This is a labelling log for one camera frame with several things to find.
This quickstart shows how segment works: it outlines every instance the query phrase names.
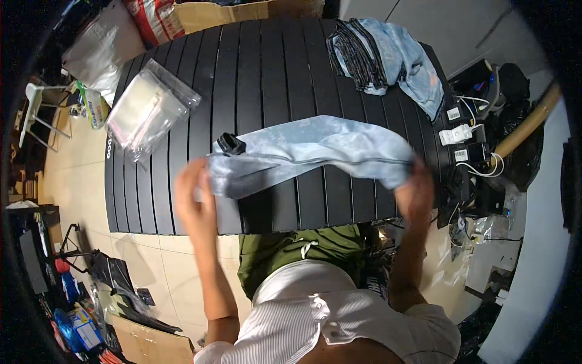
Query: white striped shirt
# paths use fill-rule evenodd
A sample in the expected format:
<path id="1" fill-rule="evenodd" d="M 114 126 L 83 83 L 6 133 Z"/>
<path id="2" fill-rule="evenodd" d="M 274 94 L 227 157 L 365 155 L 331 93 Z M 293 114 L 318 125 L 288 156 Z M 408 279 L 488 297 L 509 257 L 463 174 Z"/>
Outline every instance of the white striped shirt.
<path id="1" fill-rule="evenodd" d="M 452 363 L 459 352 L 459 330 L 442 307 L 424 303 L 398 313 L 324 261 L 276 270 L 257 289 L 253 305 L 235 344 L 213 342 L 194 364 L 296 363 L 320 334 L 328 345 L 374 340 L 404 363 Z"/>

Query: black slatted table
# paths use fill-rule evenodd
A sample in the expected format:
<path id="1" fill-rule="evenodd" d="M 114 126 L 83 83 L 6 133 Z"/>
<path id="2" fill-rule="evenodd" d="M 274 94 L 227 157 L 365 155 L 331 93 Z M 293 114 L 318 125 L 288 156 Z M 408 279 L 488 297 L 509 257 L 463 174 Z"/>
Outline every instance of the black slatted table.
<path id="1" fill-rule="evenodd" d="M 211 151 L 223 132 L 242 135 L 316 115 L 383 126 L 403 136 L 439 183 L 451 164 L 438 132 L 398 86 L 385 96 L 356 91 L 334 74 L 325 48 L 333 20 L 265 19 L 213 27 L 174 39 L 126 63 L 115 101 L 153 58 L 202 96 L 189 119 L 172 126 L 149 169 L 125 158 L 107 140 L 105 200 L 109 229 L 183 235 L 173 213 L 173 180 L 188 160 Z M 441 66 L 423 45 L 452 98 Z M 398 216 L 392 192 L 378 181 L 357 179 L 331 165 L 314 169 L 239 201 L 217 199 L 220 234 L 256 234 L 322 228 Z"/>

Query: tiled floor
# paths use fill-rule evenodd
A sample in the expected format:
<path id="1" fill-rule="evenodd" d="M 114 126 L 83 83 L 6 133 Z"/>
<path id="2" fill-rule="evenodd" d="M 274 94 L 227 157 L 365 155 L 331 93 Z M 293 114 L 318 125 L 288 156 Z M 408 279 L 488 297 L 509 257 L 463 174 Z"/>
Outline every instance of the tiled floor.
<path id="1" fill-rule="evenodd" d="M 55 148 L 59 152 L 48 152 L 40 203 L 60 207 L 63 235 L 70 223 L 79 223 L 85 227 L 93 249 L 125 260 L 133 284 L 150 290 L 157 317 L 181 327 L 197 345 L 196 341 L 204 334 L 206 319 L 198 269 L 188 237 L 110 233 L 104 190 L 106 133 L 103 129 L 92 130 L 86 119 L 68 117 L 67 109 L 57 118 L 58 128 L 70 133 L 73 139 L 58 136 Z M 437 231 L 433 226 L 427 244 L 423 294 L 429 302 L 442 305 L 454 321 L 460 321 L 479 300 L 463 291 L 463 277 L 455 282 L 459 264 L 450 262 L 445 236 L 445 229 Z M 251 304 L 236 275 L 238 238 L 220 236 L 218 244 L 220 262 L 235 293 L 242 322 L 249 315 Z M 90 280 L 87 274 L 76 271 L 73 274 L 78 280 Z"/>

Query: cardboard tube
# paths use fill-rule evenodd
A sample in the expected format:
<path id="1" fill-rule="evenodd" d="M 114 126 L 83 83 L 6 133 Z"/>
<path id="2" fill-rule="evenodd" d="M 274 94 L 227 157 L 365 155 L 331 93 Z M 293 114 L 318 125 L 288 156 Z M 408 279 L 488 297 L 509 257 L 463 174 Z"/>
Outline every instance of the cardboard tube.
<path id="1" fill-rule="evenodd" d="M 546 120 L 548 114 L 558 103 L 561 95 L 560 87 L 554 83 L 538 107 L 510 135 L 497 145 L 495 153 L 505 158 L 509 153 L 513 152 L 515 148 L 526 140 Z M 496 158 L 491 158 L 492 167 L 495 166 L 496 162 Z"/>

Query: hand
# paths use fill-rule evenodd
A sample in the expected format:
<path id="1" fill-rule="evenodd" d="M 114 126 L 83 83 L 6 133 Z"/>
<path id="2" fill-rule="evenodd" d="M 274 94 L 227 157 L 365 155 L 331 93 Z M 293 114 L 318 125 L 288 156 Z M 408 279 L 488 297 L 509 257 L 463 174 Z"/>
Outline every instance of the hand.
<path id="1" fill-rule="evenodd" d="M 214 242 L 218 233 L 217 212 L 206 158 L 188 163 L 175 182 L 176 213 L 194 244 Z M 201 202 L 196 200 L 199 194 Z"/>
<path id="2" fill-rule="evenodd" d="M 434 185 L 429 169 L 417 157 L 412 176 L 394 191 L 398 209 L 412 226 L 429 225 L 434 203 Z"/>

